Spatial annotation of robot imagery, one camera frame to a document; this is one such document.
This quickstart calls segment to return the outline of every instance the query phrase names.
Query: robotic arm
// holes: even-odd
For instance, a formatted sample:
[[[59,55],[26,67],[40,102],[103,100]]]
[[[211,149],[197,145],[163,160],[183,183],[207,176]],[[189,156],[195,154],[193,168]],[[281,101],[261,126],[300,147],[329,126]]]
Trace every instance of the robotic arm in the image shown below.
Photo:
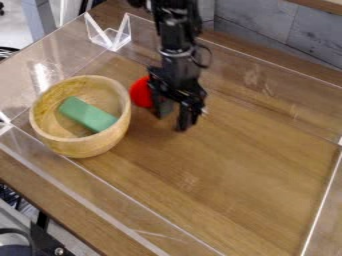
[[[155,114],[163,118],[181,104],[177,130],[186,131],[203,113],[207,93],[199,85],[202,49],[197,43],[202,33],[198,0],[129,0],[142,8],[151,8],[158,35],[162,39],[162,67],[149,67],[149,87],[153,94]]]

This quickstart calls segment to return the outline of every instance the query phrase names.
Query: wooden bowl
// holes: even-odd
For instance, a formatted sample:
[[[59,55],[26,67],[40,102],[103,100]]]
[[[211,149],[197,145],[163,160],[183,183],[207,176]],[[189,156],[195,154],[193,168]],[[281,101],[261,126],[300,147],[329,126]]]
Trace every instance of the wooden bowl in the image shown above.
[[[59,113],[59,106],[76,96],[88,104],[119,118],[100,133],[92,134]],[[40,96],[30,111],[30,122],[42,142],[58,154],[87,158],[107,152],[122,140],[131,120],[131,101],[127,90],[113,79],[79,76],[56,84]]]

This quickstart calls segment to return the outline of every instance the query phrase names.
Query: red ball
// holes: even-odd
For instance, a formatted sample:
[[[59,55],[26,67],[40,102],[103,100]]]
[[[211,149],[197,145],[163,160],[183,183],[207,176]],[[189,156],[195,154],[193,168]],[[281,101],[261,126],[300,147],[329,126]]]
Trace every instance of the red ball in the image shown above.
[[[150,76],[141,78],[131,86],[130,95],[137,106],[151,108],[154,106],[153,93],[149,87]]]

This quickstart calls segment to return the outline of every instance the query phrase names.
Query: bowl rim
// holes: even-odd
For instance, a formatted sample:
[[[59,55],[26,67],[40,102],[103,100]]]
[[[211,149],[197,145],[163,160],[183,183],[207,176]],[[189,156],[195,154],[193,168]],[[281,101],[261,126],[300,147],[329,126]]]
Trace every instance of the bowl rim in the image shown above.
[[[42,99],[42,97],[44,96],[44,94],[56,86],[59,86],[62,83],[71,81],[71,80],[76,80],[76,79],[82,79],[82,78],[98,78],[98,79],[103,79],[107,80],[113,83],[114,88],[117,90],[117,92],[119,93],[121,97],[123,97],[123,102],[125,102],[125,106],[123,106],[123,112],[122,115],[117,121],[115,124],[113,124],[105,131],[95,133],[87,137],[82,137],[82,138],[63,138],[63,137],[58,137],[54,136],[51,134],[48,134],[47,132],[44,132],[42,130],[42,128],[39,127],[38,123],[36,123],[36,119],[35,119],[35,114],[34,114],[34,109],[38,105],[39,100]],[[54,140],[58,142],[86,142],[88,140],[92,140],[95,137],[99,136],[105,136],[106,133],[110,133],[113,129],[118,128],[118,126],[125,122],[125,118],[127,117],[127,115],[130,115],[130,110],[131,110],[131,99],[130,99],[130,95],[129,95],[129,91],[126,90],[125,86],[122,85],[122,83],[119,81],[117,81],[115,79],[111,79],[109,77],[105,76],[98,76],[98,75],[82,75],[82,76],[74,76],[70,77],[67,79],[64,79],[63,81],[58,82],[56,84],[54,84],[48,90],[39,96],[39,98],[35,100],[31,108],[30,108],[30,123],[31,126],[34,127],[35,132],[44,137],[48,140]]]

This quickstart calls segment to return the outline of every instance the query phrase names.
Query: green sponge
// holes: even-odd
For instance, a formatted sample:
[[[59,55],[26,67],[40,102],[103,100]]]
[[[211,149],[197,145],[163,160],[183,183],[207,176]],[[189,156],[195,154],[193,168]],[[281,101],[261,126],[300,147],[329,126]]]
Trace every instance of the green sponge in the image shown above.
[[[64,100],[59,112],[95,133],[105,131],[118,121],[117,117],[74,96]]]

